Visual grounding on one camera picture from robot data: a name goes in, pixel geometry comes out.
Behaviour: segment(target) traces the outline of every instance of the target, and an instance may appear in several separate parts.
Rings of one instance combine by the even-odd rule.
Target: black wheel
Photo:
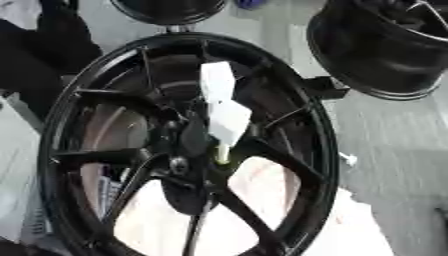
[[[237,77],[235,99],[253,111],[248,131],[225,166],[215,164],[216,142],[204,136],[206,111],[198,86],[201,63],[220,60],[230,62]],[[136,191],[159,180],[173,208],[191,216],[184,256],[194,255],[202,220],[216,205],[228,208],[257,234],[258,245],[241,255],[299,255],[325,223],[338,185],[331,123],[320,102],[302,89],[303,83],[287,64],[264,50],[210,34],[155,36],[100,58],[65,90],[43,132],[40,187],[56,232],[74,255],[141,255],[112,230]],[[101,151],[83,147],[86,127],[95,111],[106,105],[144,117],[150,128],[140,146]],[[252,156],[279,163],[301,180],[290,210],[275,230],[227,185],[238,166]],[[191,167],[188,171],[187,165],[172,166],[184,162]],[[84,192],[80,168],[88,163],[130,170],[102,217]]]

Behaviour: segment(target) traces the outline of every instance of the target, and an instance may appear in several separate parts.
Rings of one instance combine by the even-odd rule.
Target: white foam block
[[[201,90],[207,103],[232,99],[235,82],[228,62],[202,64]]]
[[[233,100],[212,104],[209,134],[222,144],[235,146],[247,129],[252,110]]]

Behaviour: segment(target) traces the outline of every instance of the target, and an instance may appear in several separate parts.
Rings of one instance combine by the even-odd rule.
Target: wheel rim
[[[310,99],[301,89],[300,85],[304,81],[279,59],[239,40],[200,33],[162,35],[126,45],[86,68],[60,97],[46,123],[38,162],[42,197],[56,231],[75,255],[85,255],[87,252],[93,255],[141,255],[113,237],[109,232],[110,227],[107,228],[104,220],[101,222],[96,217],[85,194],[80,193],[82,182],[79,167],[92,162],[130,164],[136,156],[145,155],[147,149],[77,152],[80,151],[82,133],[79,134],[76,130],[83,130],[92,106],[106,102],[126,106],[150,118],[154,118],[154,115],[160,120],[178,118],[178,106],[174,104],[166,107],[165,103],[170,101],[169,96],[160,95],[160,89],[163,89],[163,94],[171,95],[168,92],[170,87],[162,84],[158,90],[154,90],[150,85],[157,84],[157,78],[151,72],[158,70],[151,60],[166,55],[194,56],[197,63],[191,65],[193,68],[208,61],[231,61],[238,78],[236,99],[242,104],[250,105],[253,110],[256,109],[251,132],[245,135],[234,151],[247,158],[262,156],[272,159],[295,172],[304,184],[292,209],[275,232],[266,229],[266,225],[246,209],[231,191],[224,190],[214,194],[215,201],[225,205],[239,217],[243,216],[242,219],[259,237],[260,244],[242,255],[289,255],[304,251],[328,217],[337,189],[338,151],[330,121],[320,103]],[[132,68],[140,70],[140,76],[145,79],[154,78],[144,80],[145,86],[150,86],[150,91],[155,93],[154,97],[151,96],[152,101],[147,97],[137,96],[129,88],[126,88],[126,92],[104,90],[117,81],[118,75],[128,73]],[[185,80],[181,74],[178,76],[181,77],[180,80]],[[254,83],[251,81],[254,79],[267,81],[267,85],[278,85],[278,88],[264,87],[279,90],[279,95],[280,90],[283,91],[281,95],[289,97],[287,101],[292,104],[290,106],[293,110],[271,117],[268,115],[269,111],[258,108],[251,100],[246,100],[243,96],[239,98],[239,94],[253,95],[249,93],[251,89],[247,88],[253,87]],[[178,86],[173,86],[173,91],[191,92],[191,88],[195,87],[197,93],[197,80],[192,83],[179,85],[177,81],[175,84]],[[255,89],[257,92],[261,90],[257,85]],[[277,135],[279,131],[285,131],[286,135]],[[302,144],[308,145],[300,147],[294,137],[300,137]],[[305,143],[305,138],[309,138],[309,143]],[[289,151],[294,156],[285,150],[284,145],[289,145]],[[145,170],[145,177],[152,170],[148,168],[149,165],[166,163],[166,155],[151,153],[152,157],[139,162],[140,169]],[[165,175],[154,171],[151,173]],[[212,174],[208,176],[207,182],[215,188],[218,186],[226,189],[222,181]],[[112,217],[117,217],[113,211],[109,213]]]

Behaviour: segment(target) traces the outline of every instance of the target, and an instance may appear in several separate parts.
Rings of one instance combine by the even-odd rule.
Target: floor
[[[229,5],[196,30],[259,45],[305,77],[323,75],[304,37],[309,18],[323,2],[271,0],[254,11]],[[160,32],[158,27],[125,17],[109,0],[81,0],[81,15],[105,51]],[[342,165],[341,185],[358,201],[372,205],[397,256],[448,254],[443,222],[434,211],[448,206],[447,86],[445,79],[433,95],[413,102],[389,102],[351,92],[344,100],[325,103],[341,151],[359,157],[355,168]]]

